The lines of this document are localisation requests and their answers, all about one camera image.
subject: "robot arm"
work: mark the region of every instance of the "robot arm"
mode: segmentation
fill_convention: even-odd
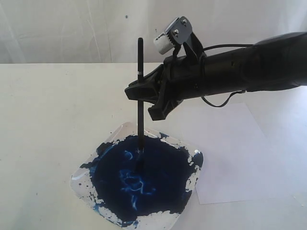
[[[307,85],[307,33],[285,34],[207,56],[188,19],[181,17],[154,42],[161,54],[175,48],[173,55],[142,83],[134,81],[125,89],[130,100],[154,104],[148,109],[152,120],[164,120],[188,98]],[[186,56],[177,57],[181,46]]]

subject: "white table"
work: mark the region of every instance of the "white table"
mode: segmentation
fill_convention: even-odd
[[[136,72],[136,64],[0,65],[0,229],[119,229],[77,199],[69,181],[110,132],[136,122],[136,103],[124,93]],[[306,99],[300,87],[238,95],[230,103],[245,102],[273,145],[307,157]],[[186,100],[173,113],[187,104],[206,106]],[[197,129],[201,121],[185,122]],[[145,126],[181,138],[172,114],[152,122],[145,113]],[[303,230],[306,206],[307,193],[199,205],[194,192],[173,229]]]

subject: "paint splatter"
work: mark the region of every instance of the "paint splatter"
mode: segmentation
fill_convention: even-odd
[[[175,148],[148,136],[141,172],[135,172],[137,136],[128,136],[116,144],[103,143],[96,151],[97,158],[81,165],[90,170],[97,199],[103,200],[94,209],[107,208],[122,220],[117,223],[121,227],[137,228],[137,217],[161,211],[180,214],[192,193],[186,189],[186,183],[203,161],[202,154],[190,159],[184,147]]]

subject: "wire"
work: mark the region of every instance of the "wire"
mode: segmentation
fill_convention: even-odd
[[[229,97],[227,98],[227,100],[226,100],[223,104],[221,104],[221,105],[214,105],[214,104],[210,103],[209,101],[207,101],[207,99],[206,99],[205,97],[201,97],[201,98],[202,98],[202,100],[203,100],[204,102],[206,102],[208,105],[210,105],[210,106],[212,106],[212,107],[215,107],[215,108],[221,108],[221,107],[224,107],[225,105],[227,105],[227,103],[229,102],[229,99],[230,99],[232,96],[234,96],[234,95],[236,95],[236,94],[238,94],[238,93],[246,93],[246,90],[241,90],[241,91],[237,91],[237,92],[232,92],[232,93],[229,95]]]
[[[203,49],[203,51],[206,51],[209,49],[223,48],[223,47],[251,47],[251,46],[253,46],[253,44],[222,44],[222,45],[206,47]]]

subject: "white backdrop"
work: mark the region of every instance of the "white backdrop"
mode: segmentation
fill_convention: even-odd
[[[160,62],[153,38],[186,16],[204,46],[307,30],[306,0],[0,0],[0,63]]]

